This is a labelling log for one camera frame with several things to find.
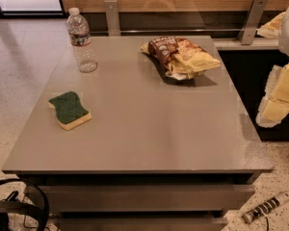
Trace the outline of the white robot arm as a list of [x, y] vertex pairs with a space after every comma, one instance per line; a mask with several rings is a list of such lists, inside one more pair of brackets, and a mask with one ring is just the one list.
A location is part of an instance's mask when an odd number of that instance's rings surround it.
[[[262, 25], [257, 34], [264, 38], [278, 39], [278, 49], [289, 57], [289, 7]], [[289, 63], [274, 65], [269, 73], [265, 95], [258, 107], [256, 123], [264, 128], [272, 128], [281, 123], [289, 114]]]

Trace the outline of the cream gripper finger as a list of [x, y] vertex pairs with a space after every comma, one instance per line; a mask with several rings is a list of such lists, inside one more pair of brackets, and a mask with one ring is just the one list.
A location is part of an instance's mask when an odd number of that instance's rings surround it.
[[260, 127], [272, 128], [280, 124], [288, 114], [288, 105], [278, 101], [272, 101], [264, 96], [258, 107], [255, 121]]
[[267, 80], [266, 94], [271, 100], [289, 105], [289, 64], [284, 67], [275, 65]]

